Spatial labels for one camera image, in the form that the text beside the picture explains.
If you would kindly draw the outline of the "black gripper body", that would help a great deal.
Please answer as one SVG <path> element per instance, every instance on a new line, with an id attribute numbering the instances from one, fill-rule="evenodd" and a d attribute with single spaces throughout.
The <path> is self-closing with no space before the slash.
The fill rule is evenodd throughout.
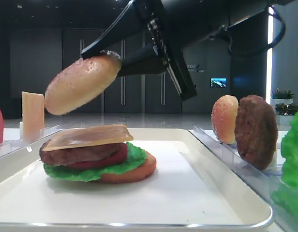
<path id="1" fill-rule="evenodd" d="M 168 67 L 165 71 L 175 85 L 183 101 L 197 95 L 194 84 L 186 67 L 185 60 L 178 39 L 173 34 L 172 25 L 166 10 L 160 0 L 132 0 L 130 2 L 145 2 L 149 10 L 149 17 L 145 29 L 149 30 L 151 42 L 165 53 Z"/>

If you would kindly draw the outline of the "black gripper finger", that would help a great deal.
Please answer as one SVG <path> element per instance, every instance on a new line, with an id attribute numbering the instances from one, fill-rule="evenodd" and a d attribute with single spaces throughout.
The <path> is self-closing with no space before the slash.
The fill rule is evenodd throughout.
<path id="1" fill-rule="evenodd" d="M 149 10 L 145 2 L 129 2 L 109 28 L 82 50 L 81 57 L 97 56 L 109 46 L 143 31 L 148 17 Z"/>
<path id="2" fill-rule="evenodd" d="M 152 43 L 139 49 L 136 53 L 122 60 L 118 77 L 136 74 L 160 74 L 168 67 L 165 53 Z"/>

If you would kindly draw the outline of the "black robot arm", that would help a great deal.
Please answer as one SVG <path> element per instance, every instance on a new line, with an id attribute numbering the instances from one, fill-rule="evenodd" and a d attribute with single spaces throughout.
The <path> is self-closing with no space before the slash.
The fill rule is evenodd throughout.
<path id="1" fill-rule="evenodd" d="M 267 7 L 265 0 L 132 0 L 82 58 L 144 30 L 151 42 L 122 61 L 119 76 L 169 72 L 182 100 L 196 96 L 183 50 L 214 36 Z"/>

